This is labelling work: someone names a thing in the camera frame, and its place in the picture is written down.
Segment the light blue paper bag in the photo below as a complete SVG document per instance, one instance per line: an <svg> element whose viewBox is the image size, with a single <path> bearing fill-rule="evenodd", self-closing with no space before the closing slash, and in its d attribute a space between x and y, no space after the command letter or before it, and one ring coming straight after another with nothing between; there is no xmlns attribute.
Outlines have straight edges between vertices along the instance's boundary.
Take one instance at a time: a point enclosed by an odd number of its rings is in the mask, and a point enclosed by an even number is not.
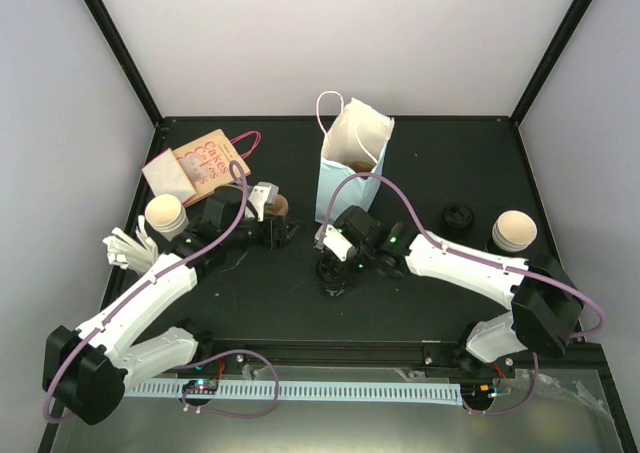
<svg viewBox="0 0 640 453"><path fill-rule="evenodd" d="M316 120L323 133L320 169L316 194L315 221L333 222L348 207L356 205L367 211L379 190L380 181L371 176L351 180L333 205L330 199L338 185L354 173L383 173L388 143L395 119L353 98L346 102L339 92L340 112L327 128L320 117Z"/></svg>

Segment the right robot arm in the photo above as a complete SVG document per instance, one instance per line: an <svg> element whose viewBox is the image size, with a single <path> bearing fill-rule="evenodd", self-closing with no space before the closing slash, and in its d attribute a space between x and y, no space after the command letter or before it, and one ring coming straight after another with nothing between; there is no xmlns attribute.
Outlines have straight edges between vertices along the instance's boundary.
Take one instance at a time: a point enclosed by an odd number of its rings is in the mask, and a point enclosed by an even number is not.
<svg viewBox="0 0 640 453"><path fill-rule="evenodd" d="M428 239L413 224L387 227L359 206L320 227L314 241L322 253L316 274L330 296L356 286L358 274L373 267L397 280L409 275L441 280L502 306L497 317L470 323L447 359L435 363L466 376L525 350L562 357L583 311L583 301L566 292L571 282L552 257L501 257Z"/></svg>

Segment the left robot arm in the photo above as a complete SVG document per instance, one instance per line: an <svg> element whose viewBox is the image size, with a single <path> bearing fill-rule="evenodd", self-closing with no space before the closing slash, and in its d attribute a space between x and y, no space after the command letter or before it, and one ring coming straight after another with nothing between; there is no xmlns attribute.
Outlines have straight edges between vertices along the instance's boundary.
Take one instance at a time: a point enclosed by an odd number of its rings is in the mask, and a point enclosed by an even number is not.
<svg viewBox="0 0 640 453"><path fill-rule="evenodd" d="M117 300L74 329L59 326L46 339L42 388L88 425L106 419L124 394L173 368L212 355L212 335L190 320L141 341L171 304L220 267L229 252L253 245L285 247L299 227L276 185L247 191L217 188L203 213L174 235L165 252Z"/></svg>

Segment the brown pulp cup carrier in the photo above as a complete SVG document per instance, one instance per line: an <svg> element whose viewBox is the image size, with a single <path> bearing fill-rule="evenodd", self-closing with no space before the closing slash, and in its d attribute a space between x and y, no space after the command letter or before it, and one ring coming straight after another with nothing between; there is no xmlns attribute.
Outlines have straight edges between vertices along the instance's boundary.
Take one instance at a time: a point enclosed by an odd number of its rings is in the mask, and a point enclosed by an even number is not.
<svg viewBox="0 0 640 453"><path fill-rule="evenodd" d="M355 173L371 172L375 168L375 164L374 163L371 163L369 161L362 161L362 160L353 161L353 162L349 163L348 166Z"/></svg>

